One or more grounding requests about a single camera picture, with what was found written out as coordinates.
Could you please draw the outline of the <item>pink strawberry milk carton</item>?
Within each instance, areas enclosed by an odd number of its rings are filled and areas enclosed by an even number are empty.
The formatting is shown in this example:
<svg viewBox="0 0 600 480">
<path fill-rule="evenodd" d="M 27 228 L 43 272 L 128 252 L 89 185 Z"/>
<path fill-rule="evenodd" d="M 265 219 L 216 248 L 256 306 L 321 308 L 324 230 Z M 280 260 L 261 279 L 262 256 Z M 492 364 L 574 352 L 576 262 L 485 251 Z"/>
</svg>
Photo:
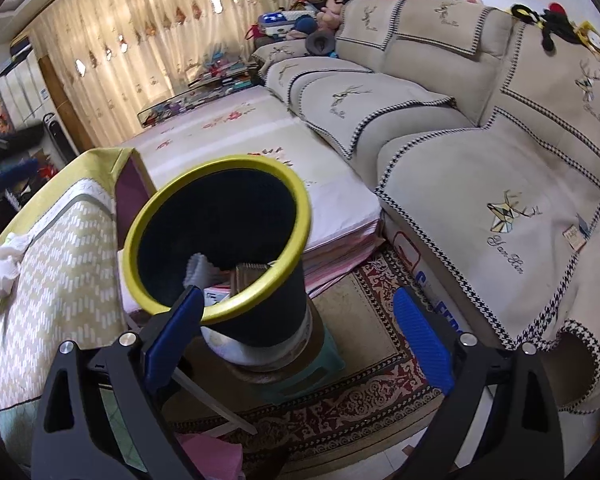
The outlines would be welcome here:
<svg viewBox="0 0 600 480">
<path fill-rule="evenodd" d="M 230 288 L 226 286 L 211 286 L 204 289 L 204 306 L 215 306 L 232 296 Z"/>
</svg>

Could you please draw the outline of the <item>white tissue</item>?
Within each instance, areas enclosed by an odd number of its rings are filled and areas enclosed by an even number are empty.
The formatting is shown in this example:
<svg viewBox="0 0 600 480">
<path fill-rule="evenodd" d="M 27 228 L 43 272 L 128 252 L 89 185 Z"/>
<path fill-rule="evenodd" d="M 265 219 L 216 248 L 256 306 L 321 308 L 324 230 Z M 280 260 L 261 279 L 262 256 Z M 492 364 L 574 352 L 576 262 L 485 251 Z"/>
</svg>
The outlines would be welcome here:
<svg viewBox="0 0 600 480">
<path fill-rule="evenodd" d="M 222 272 L 203 254 L 193 254 L 186 264 L 183 286 L 203 290 L 223 281 Z"/>
</svg>

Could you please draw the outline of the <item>black yellow-rimmed trash bin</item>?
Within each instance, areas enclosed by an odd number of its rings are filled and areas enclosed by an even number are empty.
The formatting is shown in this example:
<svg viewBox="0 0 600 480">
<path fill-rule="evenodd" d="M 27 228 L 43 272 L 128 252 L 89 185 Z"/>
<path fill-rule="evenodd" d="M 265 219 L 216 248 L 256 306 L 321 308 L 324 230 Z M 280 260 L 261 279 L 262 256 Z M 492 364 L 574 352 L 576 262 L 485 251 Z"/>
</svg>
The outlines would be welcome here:
<svg viewBox="0 0 600 480">
<path fill-rule="evenodd" d="M 219 356 L 248 367 L 284 367 L 311 333 L 302 266 L 305 229 L 273 178 L 210 162 L 160 188 L 126 236 L 122 272 L 135 303 L 155 315 L 184 292 L 186 264 L 203 254 L 238 280 L 237 294 L 204 309 L 204 336 Z"/>
</svg>

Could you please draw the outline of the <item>patterned red rug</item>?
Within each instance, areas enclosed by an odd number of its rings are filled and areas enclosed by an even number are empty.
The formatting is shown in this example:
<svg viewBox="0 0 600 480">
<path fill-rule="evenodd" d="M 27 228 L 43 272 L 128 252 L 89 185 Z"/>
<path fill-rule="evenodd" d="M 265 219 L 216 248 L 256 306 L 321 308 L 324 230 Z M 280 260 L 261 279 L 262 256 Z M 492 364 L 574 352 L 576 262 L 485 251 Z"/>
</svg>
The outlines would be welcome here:
<svg viewBox="0 0 600 480">
<path fill-rule="evenodd" d="M 278 405 L 255 396 L 202 339 L 192 342 L 185 355 L 195 382 L 258 430 L 224 438 L 242 446 L 245 472 L 281 457 L 285 476 L 308 478 L 385 451 L 428 424 L 443 396 L 427 384 L 393 315 L 393 294 L 410 281 L 398 254 L 383 244 L 317 296 L 346 367 Z"/>
</svg>

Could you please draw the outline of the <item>teal plastic stool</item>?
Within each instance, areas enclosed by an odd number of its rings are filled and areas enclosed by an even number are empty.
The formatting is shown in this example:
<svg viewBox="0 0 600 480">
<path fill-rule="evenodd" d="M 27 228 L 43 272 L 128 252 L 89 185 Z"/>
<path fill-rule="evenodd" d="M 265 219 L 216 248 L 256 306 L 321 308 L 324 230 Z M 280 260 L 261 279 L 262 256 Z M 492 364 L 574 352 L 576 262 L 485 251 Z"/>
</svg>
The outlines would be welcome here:
<svg viewBox="0 0 600 480">
<path fill-rule="evenodd" d="M 252 384 L 251 389 L 264 402 L 281 404 L 324 386 L 345 366 L 334 337 L 323 325 L 311 335 L 300 356 L 281 368 L 274 380 Z"/>
</svg>

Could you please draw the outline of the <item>floral floor mattress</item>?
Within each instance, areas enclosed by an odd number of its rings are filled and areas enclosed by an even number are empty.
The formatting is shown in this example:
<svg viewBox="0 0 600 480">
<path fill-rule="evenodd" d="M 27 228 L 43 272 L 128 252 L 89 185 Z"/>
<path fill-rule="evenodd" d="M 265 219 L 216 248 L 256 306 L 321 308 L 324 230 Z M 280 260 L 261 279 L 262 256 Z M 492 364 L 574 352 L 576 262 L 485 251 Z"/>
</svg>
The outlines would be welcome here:
<svg viewBox="0 0 600 480">
<path fill-rule="evenodd" d="M 380 205 L 324 140 L 262 87 L 244 90 L 145 129 L 135 148 L 162 188 L 210 162 L 228 162 L 274 179 L 296 206 L 289 233 L 306 230 L 301 257 L 315 297 L 379 246 Z"/>
</svg>

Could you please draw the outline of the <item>beige sofa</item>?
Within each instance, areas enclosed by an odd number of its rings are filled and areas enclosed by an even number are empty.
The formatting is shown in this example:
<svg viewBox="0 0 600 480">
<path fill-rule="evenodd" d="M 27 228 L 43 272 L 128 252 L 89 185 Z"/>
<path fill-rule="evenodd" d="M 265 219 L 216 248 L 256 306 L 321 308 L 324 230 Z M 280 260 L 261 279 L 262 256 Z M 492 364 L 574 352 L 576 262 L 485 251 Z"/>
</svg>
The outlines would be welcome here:
<svg viewBox="0 0 600 480">
<path fill-rule="evenodd" d="M 460 0 L 353 0 L 335 52 L 254 52 L 268 90 L 378 197 L 431 307 L 539 349 L 558 405 L 600 409 L 600 43 Z"/>
</svg>

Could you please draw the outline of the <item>black tower fan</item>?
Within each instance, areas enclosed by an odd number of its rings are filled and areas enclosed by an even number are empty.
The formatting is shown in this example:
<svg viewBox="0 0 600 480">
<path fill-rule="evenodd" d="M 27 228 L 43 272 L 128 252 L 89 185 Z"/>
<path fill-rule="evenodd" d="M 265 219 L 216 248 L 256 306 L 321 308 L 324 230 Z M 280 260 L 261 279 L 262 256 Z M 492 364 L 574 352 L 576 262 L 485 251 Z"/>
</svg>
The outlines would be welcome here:
<svg viewBox="0 0 600 480">
<path fill-rule="evenodd" d="M 78 153 L 66 135 L 64 127 L 57 116 L 54 113 L 46 113 L 43 116 L 42 122 L 62 161 L 68 164 L 75 160 L 78 157 Z"/>
</svg>

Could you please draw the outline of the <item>white standing air conditioner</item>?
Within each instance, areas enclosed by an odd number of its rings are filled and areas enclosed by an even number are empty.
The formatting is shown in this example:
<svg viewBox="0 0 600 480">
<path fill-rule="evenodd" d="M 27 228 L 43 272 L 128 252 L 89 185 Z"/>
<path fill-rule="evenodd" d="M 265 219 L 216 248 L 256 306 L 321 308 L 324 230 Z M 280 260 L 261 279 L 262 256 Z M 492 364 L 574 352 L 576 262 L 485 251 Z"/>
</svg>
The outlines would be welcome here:
<svg viewBox="0 0 600 480">
<path fill-rule="evenodd" d="M 38 59 L 27 41 L 1 71 L 0 95 L 16 130 L 42 122 L 54 110 Z"/>
</svg>

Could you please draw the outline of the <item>cream curtains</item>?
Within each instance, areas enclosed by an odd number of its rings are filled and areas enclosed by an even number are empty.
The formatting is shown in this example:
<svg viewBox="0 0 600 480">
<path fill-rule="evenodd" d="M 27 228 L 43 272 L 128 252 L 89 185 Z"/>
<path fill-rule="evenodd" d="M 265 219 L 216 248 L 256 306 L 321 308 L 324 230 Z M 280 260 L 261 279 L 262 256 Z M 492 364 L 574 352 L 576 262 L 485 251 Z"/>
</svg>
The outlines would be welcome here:
<svg viewBox="0 0 600 480">
<path fill-rule="evenodd" d="M 248 58 L 249 29 L 290 0 L 54 0 L 28 27 L 88 136 L 115 146 L 137 115 L 184 90 L 217 53 Z"/>
</svg>

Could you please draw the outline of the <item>pile of plush toys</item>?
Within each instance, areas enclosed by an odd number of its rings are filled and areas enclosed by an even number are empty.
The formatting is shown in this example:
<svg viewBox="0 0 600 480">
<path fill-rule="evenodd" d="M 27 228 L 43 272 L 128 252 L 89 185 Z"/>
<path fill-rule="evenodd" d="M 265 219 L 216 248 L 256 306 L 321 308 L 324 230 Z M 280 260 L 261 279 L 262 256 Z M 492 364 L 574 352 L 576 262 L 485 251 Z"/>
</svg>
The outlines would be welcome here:
<svg viewBox="0 0 600 480">
<path fill-rule="evenodd" d="M 557 28 L 600 62 L 600 12 L 592 0 L 342 0 L 334 32 L 338 53 L 358 49 L 364 65 L 379 63 L 406 8 L 425 13 L 419 22 L 407 17 L 414 30 L 406 39 L 465 58 L 502 56 L 512 26 L 522 22 L 513 10 L 521 10 L 538 34 L 555 39 Z"/>
</svg>

